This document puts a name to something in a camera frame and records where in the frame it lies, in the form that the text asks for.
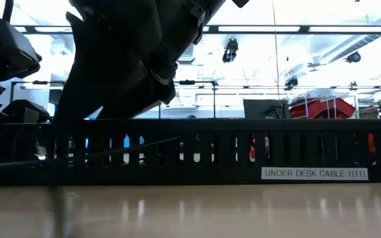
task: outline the black monitor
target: black monitor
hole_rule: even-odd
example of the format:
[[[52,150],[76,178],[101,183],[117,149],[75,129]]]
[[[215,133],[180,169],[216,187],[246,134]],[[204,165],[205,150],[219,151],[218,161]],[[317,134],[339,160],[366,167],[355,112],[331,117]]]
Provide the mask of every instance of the black monitor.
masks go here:
[[[246,119],[283,119],[290,118],[287,100],[244,99]]]

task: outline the ceiling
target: ceiling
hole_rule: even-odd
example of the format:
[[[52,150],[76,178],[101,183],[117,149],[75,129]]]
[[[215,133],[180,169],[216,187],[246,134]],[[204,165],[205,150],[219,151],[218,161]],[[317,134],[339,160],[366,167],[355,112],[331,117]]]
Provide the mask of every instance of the ceiling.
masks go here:
[[[4,0],[0,0],[0,16]],[[77,14],[68,0],[15,0],[11,23],[13,25],[68,26],[65,12]],[[381,25],[381,1],[362,0],[252,0],[242,9],[226,1],[209,25]],[[74,43],[71,35],[50,35],[52,80],[65,80],[73,63]],[[239,42],[237,58],[233,63],[221,61],[229,38]],[[345,63],[343,58],[359,51],[362,61]],[[296,35],[296,34],[205,34],[199,45],[186,55],[192,63],[179,66],[176,80],[196,79],[217,81],[220,89],[217,104],[241,104],[242,97],[277,98],[296,97],[316,89],[298,89],[292,92],[275,89],[283,86],[291,76],[297,76],[299,85],[329,87],[349,85],[381,85],[381,36],[377,35]],[[308,67],[309,63],[323,65]],[[226,89],[223,86],[233,85]],[[244,89],[248,85],[267,85],[272,89]],[[212,104],[211,89],[178,86],[173,104]],[[328,90],[323,95],[353,95],[354,91]],[[371,100],[381,97],[380,90],[360,89],[359,97]]]

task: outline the computer monitor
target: computer monitor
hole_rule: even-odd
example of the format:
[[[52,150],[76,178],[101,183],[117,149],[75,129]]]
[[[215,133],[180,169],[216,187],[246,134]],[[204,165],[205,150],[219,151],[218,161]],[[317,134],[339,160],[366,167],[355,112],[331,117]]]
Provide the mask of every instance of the computer monitor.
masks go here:
[[[244,99],[243,108],[246,119],[290,118],[287,100]]]

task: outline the desk surface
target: desk surface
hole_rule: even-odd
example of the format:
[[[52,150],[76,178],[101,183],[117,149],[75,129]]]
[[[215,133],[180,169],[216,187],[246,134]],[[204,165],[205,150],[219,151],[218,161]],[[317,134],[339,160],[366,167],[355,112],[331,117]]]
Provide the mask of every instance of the desk surface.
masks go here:
[[[381,237],[381,184],[69,187],[65,202],[75,238]],[[52,230],[44,188],[0,188],[0,237]]]

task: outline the white label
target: white label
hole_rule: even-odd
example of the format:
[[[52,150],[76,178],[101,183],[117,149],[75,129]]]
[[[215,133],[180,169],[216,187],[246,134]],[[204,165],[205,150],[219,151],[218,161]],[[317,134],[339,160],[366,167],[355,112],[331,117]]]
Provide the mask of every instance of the white label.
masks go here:
[[[263,167],[262,180],[368,180],[366,168]]]

